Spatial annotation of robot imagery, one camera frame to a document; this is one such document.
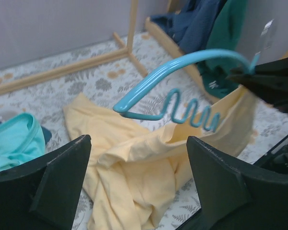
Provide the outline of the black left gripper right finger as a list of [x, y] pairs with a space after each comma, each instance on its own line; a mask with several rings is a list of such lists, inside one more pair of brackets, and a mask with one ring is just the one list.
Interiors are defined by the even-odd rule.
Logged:
[[246, 163], [196, 137], [187, 152], [207, 230], [288, 230], [288, 175]]

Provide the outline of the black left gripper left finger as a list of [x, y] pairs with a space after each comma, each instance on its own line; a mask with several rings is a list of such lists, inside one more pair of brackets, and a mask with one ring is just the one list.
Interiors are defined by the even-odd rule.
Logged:
[[0, 230], [70, 230], [91, 151], [82, 135], [0, 172]]

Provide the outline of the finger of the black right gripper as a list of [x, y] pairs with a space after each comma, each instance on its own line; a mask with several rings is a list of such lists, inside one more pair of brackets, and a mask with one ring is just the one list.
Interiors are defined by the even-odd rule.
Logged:
[[283, 113], [288, 113], [288, 57], [255, 66], [254, 74], [234, 68], [227, 80], [241, 84]]

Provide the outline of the teal green shirt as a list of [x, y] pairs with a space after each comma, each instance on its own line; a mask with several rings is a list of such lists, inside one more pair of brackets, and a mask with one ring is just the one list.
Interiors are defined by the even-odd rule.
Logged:
[[34, 160], [46, 152], [42, 127], [22, 113], [0, 124], [0, 172]]

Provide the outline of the beige garment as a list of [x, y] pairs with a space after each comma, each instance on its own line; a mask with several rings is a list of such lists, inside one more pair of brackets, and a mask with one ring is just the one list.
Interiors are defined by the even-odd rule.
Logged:
[[90, 230], [149, 230], [158, 227], [175, 193], [192, 178], [186, 149], [196, 136], [238, 156], [252, 134], [257, 98], [240, 87], [212, 106], [223, 122], [214, 133], [184, 123], [155, 131], [79, 94], [63, 109], [69, 136], [91, 137], [83, 188], [93, 201]]

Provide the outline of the navy blue t shirt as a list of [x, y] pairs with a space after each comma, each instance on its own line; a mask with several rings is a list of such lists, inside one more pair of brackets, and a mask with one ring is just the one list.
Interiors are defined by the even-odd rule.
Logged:
[[41, 127], [42, 128], [42, 131], [43, 131], [43, 135], [44, 135], [44, 139], [45, 139], [45, 144], [48, 144], [48, 142], [50, 141], [50, 139], [52, 138], [52, 134], [51, 132], [46, 129], [45, 127]]

